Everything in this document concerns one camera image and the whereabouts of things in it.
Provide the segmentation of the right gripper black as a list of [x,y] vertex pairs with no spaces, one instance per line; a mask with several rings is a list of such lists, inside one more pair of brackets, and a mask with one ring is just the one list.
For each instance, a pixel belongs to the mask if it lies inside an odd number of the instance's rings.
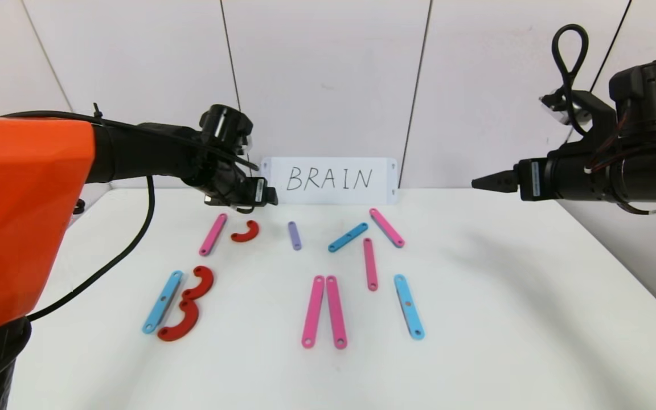
[[544,158],[521,160],[512,169],[472,179],[472,188],[513,194],[524,202],[575,200],[590,202],[591,182],[584,168],[590,153],[552,151]]

